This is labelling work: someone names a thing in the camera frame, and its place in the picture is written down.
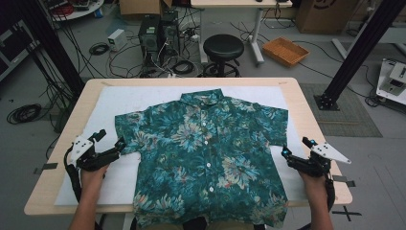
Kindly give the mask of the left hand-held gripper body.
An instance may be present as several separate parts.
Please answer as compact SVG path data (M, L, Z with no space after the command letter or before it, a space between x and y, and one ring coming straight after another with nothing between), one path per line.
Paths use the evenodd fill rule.
M88 172L93 172L109 165L119 158L120 155L114 150L114 147L104 152L96 152L95 143L81 136L75 139L73 149L70 150L70 153L71 160L77 167Z

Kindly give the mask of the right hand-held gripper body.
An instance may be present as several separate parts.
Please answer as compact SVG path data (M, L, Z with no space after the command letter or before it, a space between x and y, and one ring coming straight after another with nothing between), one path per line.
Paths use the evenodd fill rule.
M350 164L351 161L327 142L317 144L310 149L310 156L306 159L292 153L292 157L286 160L287 165L299 172L312 177L320 177L329 174L331 161L339 161Z

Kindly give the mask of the teal floral shirt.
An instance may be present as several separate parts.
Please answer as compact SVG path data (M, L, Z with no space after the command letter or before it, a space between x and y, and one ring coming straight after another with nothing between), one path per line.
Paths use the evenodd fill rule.
M287 195L271 149L286 145L287 125L287 110L219 89L116 116L124 152L141 155L138 225L204 218L282 227Z

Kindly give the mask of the person's left hand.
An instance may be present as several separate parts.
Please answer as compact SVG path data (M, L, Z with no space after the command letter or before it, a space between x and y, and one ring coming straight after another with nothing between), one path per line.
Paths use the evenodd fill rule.
M80 175L82 190L86 193L98 192L101 189L103 177L107 169L108 166L104 166L93 172L82 170Z

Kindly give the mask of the black tape strip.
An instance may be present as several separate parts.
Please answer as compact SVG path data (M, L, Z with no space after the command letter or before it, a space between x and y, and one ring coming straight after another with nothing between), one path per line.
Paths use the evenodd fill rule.
M343 175L333 175L332 178L333 178L334 181L344 182L349 188L350 187L356 187L354 180L348 180Z
M34 174L40 175L40 174L42 174L43 171L56 169L57 165L58 165L58 163L46 163L40 168L35 168Z

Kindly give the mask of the grey floor mat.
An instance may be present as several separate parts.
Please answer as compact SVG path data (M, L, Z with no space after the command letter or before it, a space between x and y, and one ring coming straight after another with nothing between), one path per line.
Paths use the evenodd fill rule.
M327 88L326 84L301 83L300 87L313 115L325 136L378 137L382 136L366 108L358 97L345 89L337 101L338 108L322 110L316 104L316 96Z

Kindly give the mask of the white table mat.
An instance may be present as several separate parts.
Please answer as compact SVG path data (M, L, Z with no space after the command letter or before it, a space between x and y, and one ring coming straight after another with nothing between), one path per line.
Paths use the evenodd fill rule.
M204 91L204 86L105 86L96 96L96 104L84 118L84 126L74 134L83 138L105 130L106 135L95 144L97 152L111 149L118 137L115 117L141 111L152 105L178 101L183 93ZM279 86L223 86L225 96L276 108L287 109L287 100ZM272 158L291 206L306 203L304 183L296 170L287 166L282 149L271 148ZM101 187L100 205L133 205L138 164L138 152L120 157L111 163Z

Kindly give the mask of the orange woven basket tray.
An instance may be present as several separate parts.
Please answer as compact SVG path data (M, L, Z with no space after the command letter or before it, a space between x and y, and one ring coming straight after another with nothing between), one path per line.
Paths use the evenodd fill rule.
M278 37L263 44L262 51L286 67L295 66L309 55L307 49L285 37Z

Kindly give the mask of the black metal stand beam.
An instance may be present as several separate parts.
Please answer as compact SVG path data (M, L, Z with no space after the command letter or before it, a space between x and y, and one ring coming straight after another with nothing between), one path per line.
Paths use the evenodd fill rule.
M314 96L320 110L338 110L340 95L405 6L406 0L382 0L327 89L322 95Z
M17 9L17 13L29 27L43 46L55 67L69 86L72 95L78 98L85 83L79 76L72 60L63 48L58 36L52 28L46 14L37 0L10 0Z

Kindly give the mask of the white power supply box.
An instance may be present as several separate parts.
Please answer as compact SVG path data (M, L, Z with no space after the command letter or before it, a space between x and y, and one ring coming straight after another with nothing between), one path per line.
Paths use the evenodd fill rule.
M114 52L120 51L127 44L125 32L122 29L117 29L107 38L107 40L109 42L110 49Z

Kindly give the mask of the white device on board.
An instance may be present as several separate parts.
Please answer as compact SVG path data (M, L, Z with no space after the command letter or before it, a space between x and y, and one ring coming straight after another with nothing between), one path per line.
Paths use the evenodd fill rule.
M382 60L376 94L406 105L406 63L389 58Z

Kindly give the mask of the black computer tower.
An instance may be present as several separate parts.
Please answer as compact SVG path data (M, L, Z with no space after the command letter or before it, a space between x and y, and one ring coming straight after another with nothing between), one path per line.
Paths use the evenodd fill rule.
M160 15L146 14L142 20L138 37L146 66L154 66L161 48Z
M164 51L167 56L177 56L180 52L178 11L165 11L161 16Z

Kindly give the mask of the grey equipment rack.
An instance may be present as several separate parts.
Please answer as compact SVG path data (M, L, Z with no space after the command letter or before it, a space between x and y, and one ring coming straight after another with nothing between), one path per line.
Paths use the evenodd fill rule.
M7 77L38 46L23 20L0 25L0 81Z

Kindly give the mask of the black round stool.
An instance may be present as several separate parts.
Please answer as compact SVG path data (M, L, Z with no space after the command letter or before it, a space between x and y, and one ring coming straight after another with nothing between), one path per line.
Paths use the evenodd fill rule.
M230 34L215 34L207 38L203 50L211 63L204 67L200 74L204 77L240 76L237 59L244 53L243 42Z

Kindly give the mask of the white metal frame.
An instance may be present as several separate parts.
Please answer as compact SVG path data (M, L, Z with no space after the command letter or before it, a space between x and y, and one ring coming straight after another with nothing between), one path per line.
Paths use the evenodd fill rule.
M345 48L338 38L333 38L331 40L332 44L335 46L336 50L343 59L347 58L356 41L364 32L364 29L365 27L361 29L349 48ZM385 34L380 37L379 43L393 44L406 57L406 27L390 27Z

